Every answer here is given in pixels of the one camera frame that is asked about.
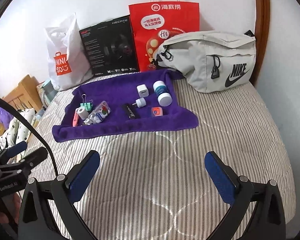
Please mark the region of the person's left hand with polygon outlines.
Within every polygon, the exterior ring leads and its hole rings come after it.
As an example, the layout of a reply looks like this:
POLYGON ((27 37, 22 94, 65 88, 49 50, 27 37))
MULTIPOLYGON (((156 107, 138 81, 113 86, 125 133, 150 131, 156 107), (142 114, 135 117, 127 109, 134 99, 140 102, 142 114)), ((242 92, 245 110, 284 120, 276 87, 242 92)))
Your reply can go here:
POLYGON ((19 212, 21 198, 13 193, 4 197, 0 196, 0 230, 12 230, 18 233, 19 212))

